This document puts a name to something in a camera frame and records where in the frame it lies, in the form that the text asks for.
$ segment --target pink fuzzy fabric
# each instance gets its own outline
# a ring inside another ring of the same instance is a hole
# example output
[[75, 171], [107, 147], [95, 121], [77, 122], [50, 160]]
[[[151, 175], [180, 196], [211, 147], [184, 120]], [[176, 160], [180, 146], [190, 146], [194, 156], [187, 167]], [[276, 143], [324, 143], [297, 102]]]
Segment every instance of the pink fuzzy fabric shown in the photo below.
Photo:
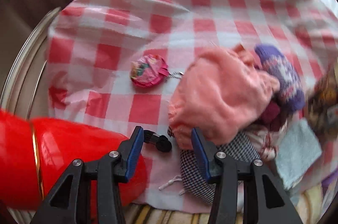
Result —
[[216, 145], [231, 142], [279, 91], [278, 80], [248, 64], [249, 54], [244, 57], [243, 53], [239, 56], [230, 49], [210, 48], [185, 71], [169, 103], [169, 125], [181, 149], [192, 150], [190, 137], [195, 126]]

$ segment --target round pink pouch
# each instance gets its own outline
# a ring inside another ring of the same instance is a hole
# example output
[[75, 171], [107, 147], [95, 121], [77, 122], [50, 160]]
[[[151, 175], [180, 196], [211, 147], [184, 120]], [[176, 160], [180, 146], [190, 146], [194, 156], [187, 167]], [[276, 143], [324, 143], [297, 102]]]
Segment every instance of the round pink pouch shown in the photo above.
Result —
[[160, 55], [145, 55], [131, 63], [130, 78], [138, 87], [152, 87], [161, 83], [168, 75], [168, 65]]

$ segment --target knitted mitten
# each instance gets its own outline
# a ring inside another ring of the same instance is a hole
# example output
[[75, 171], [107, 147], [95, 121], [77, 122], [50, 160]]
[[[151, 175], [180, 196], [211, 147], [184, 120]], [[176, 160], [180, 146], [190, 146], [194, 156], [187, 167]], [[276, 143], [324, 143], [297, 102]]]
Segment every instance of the knitted mitten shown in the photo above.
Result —
[[289, 113], [300, 110], [305, 105], [304, 92], [298, 73], [288, 59], [273, 45], [260, 44], [255, 47], [263, 69], [276, 77], [280, 83], [278, 99]]

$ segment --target black and white checked cloth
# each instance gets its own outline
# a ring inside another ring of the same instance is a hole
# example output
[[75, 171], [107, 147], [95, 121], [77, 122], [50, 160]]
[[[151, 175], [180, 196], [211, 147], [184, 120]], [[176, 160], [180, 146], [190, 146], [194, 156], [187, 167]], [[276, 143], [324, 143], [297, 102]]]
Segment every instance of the black and white checked cloth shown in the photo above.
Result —
[[[241, 131], [226, 145], [217, 147], [219, 151], [225, 152], [236, 160], [251, 162], [260, 159], [258, 152], [251, 145], [248, 137]], [[197, 197], [202, 198], [206, 203], [212, 203], [214, 199], [215, 184], [207, 184], [202, 178], [194, 151], [181, 150], [181, 176], [183, 187]]]
[[168, 133], [169, 137], [174, 137], [175, 138], [174, 134], [172, 133], [171, 127], [168, 127], [167, 133]]

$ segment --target light blue towel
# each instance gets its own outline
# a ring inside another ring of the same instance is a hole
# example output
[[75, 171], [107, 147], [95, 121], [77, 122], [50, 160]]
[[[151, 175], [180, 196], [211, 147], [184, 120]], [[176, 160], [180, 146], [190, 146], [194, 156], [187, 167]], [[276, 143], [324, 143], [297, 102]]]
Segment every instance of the light blue towel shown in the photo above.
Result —
[[321, 154], [320, 144], [306, 119], [292, 124], [279, 145], [275, 159], [284, 188], [290, 189]]

